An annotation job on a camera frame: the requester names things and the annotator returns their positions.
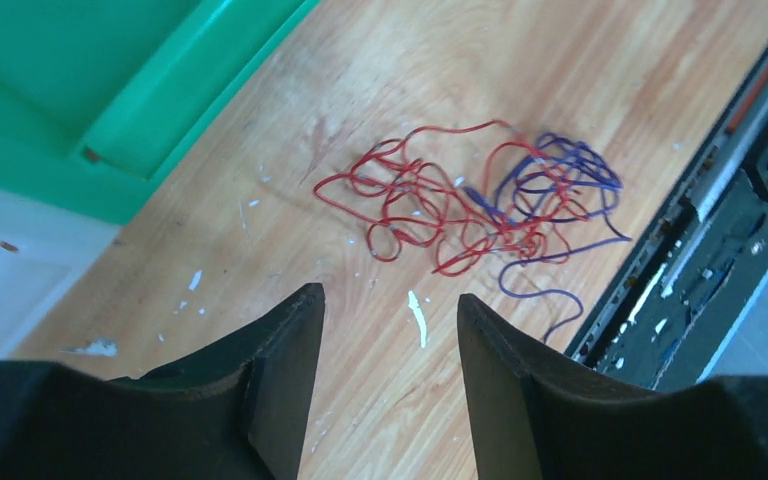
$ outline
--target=green plastic container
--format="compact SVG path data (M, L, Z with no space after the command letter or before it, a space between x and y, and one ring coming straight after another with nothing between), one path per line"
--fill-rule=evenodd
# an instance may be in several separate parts
M127 223L316 0L0 0L0 188Z

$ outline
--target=wooden table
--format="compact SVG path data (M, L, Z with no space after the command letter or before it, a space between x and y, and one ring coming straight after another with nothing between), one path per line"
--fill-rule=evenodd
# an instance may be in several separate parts
M322 282L327 318L301 478L474 479L458 295L478 294L534 335L573 306L505 297L495 259L455 279L431 275L429 252L415 248L377 262L361 226L315 201L312 186L415 126L499 117L602 152L626 185L614 220L634 236L767 41L768 1L323 0L15 355L138 376ZM474 182L468 153L482 142L438 160ZM517 285L567 288L589 308L630 248L529 267ZM428 321L425 349L409 290ZM551 345L574 333L559 331ZM118 356L60 353L97 337L115 339Z

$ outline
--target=red string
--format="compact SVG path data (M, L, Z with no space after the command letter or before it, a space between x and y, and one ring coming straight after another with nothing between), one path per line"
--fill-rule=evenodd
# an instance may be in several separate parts
M421 133L462 135L490 127L502 127L511 131L513 139L493 149L484 162L480 185L481 194L485 198L488 194L493 162L503 150L514 148L522 150L523 156L530 155L537 159L550 158L528 143L513 126L502 120L491 120L462 129L423 126L413 130L403 139L388 139L374 146L352 165L348 172L338 173L316 184L313 193L325 203L368 224L366 244L372 255L382 262L395 261L405 244L422 248L434 247L436 266L432 273L455 277L468 271L482 256L489 253L508 253L519 259L544 256L549 248L547 236L549 233L559 238L569 252L571 249L569 242L558 230L557 224L552 223L551 220L561 216L572 216L577 220L587 221L589 212L581 203L571 198L571 195L578 192L574 191L571 182L566 180L568 167L540 162L542 172L535 175L542 175L555 184L553 201L544 202L538 215L514 221L512 215L515 212L515 205L509 205L504 212L488 214L479 211L474 207L473 202L455 187L440 165L421 158L410 159L407 154L409 142ZM361 169L369 165L383 168L392 178L373 178L360 173ZM348 204L322 194L325 187L340 181L345 181L360 197L381 198L382 203L377 215L365 215ZM393 212L393 205L405 199L419 206L423 216L404 216ZM518 200L527 205L529 210L533 210L525 195L520 195ZM430 233L426 236L411 233L410 230L415 228ZM376 233L376 229L386 229L389 232L395 242L394 253L384 255L373 245L373 234ZM480 233L477 239L473 238L474 235L471 236L475 232ZM455 249L459 252L445 256L442 249L447 244L448 238L456 240L459 246L455 246ZM552 263L563 263L567 259L568 257L562 257Z

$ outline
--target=blue string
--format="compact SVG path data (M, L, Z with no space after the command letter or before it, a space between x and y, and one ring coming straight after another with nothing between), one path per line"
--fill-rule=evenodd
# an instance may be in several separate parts
M573 142L565 137L562 137L556 133L547 132L538 137L536 142L537 148L550 154L550 158L537 159L532 156L526 156L520 161L513 169L502 179L499 186L493 191L492 203L485 199L477 190L472 187L464 186L464 193L483 210L488 217L496 224L499 225L500 219L506 219L510 225L519 226L524 222L528 222L535 217L540 217L539 210L553 194L557 193L557 184L540 169L537 172L525 173L529 167L538 164L539 162L545 162L549 167L560 165L566 168L566 171L560 178L569 185L567 188L573 190L576 189L598 189L599 198L601 200L601 208L581 215L580 217L595 218L601 216L608 229L614 234L614 237L600 240L583 247L570 249L569 251L547 254L540 257L527 258L522 260L516 260L508 263L502 268L499 273L498 283L499 288L509 295L517 299L530 299L537 298L543 295L561 295L571 299L578 306L578 311L564 320L553 324L543 335L542 341L548 342L549 337L557 329L567 325L584 314L584 304L574 293L559 289L552 288L542 290L539 292L530 293L516 293L505 287L504 277L505 274L514 267L524 267L526 265L537 262L549 262L561 258L567 258L572 255L584 253L605 245L618 242L629 242L630 237L622 234L611 222L610 214L616 210L620 202L620 193L623 189L622 181L619 176L608 166L605 160L596 152L594 152L584 142ZM559 152L558 155L553 155L552 152ZM536 181L540 179L550 180L550 186L547 187L535 187L533 186ZM504 208L500 207L502 202L503 193L505 191L511 191L510 201L513 203L514 208L519 212L523 219L521 222L508 218L504 214ZM536 202L532 206L521 205L522 202L518 201L521 194L525 195L538 195ZM552 218L547 221L556 224L571 223L579 221L580 218L568 217L568 218Z

